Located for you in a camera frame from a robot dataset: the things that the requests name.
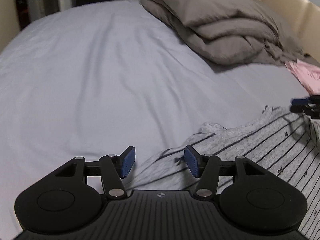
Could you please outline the lavender bed sheet mattress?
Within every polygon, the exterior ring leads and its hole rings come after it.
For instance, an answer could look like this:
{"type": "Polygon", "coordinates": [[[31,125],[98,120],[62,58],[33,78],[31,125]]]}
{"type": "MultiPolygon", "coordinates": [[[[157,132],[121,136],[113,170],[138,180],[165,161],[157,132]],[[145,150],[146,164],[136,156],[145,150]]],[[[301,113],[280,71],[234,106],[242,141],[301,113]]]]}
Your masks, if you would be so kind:
{"type": "Polygon", "coordinates": [[[237,127],[304,96],[285,67],[206,62],[137,0],[35,21],[1,53],[1,239],[20,233],[16,197],[73,157],[132,145],[139,166],[205,122],[237,127]]]}

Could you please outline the folded taupe duvet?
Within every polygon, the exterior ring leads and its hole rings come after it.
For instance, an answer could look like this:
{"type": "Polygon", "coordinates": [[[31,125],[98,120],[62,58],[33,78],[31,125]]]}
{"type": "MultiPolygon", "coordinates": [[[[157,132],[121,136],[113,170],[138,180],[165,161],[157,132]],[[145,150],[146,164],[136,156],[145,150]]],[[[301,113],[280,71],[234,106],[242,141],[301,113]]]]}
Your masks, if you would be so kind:
{"type": "Polygon", "coordinates": [[[140,0],[140,3],[174,29],[193,51],[214,64],[281,65],[309,55],[289,23],[260,0],[140,0]]]}

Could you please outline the pink garment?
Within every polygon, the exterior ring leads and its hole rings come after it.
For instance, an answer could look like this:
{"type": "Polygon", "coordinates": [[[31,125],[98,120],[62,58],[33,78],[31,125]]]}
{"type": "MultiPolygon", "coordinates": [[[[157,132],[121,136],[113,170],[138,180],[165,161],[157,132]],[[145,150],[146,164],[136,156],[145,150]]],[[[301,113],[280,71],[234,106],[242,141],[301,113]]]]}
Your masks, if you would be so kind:
{"type": "Polygon", "coordinates": [[[319,67],[301,60],[287,61],[285,67],[310,95],[319,95],[319,67]]]}

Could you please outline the grey striped knit garment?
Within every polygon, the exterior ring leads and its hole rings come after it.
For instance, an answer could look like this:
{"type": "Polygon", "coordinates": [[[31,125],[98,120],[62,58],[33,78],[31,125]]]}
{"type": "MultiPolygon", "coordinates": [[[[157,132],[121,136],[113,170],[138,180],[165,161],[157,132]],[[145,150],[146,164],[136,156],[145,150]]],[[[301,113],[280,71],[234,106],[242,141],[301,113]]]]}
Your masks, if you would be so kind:
{"type": "Polygon", "coordinates": [[[226,161],[242,155],[297,188],[308,202],[299,231],[319,239],[319,121],[282,107],[265,107],[259,118],[236,128],[204,123],[183,146],[136,164],[125,189],[195,189],[197,180],[183,159],[185,146],[226,161]]]}

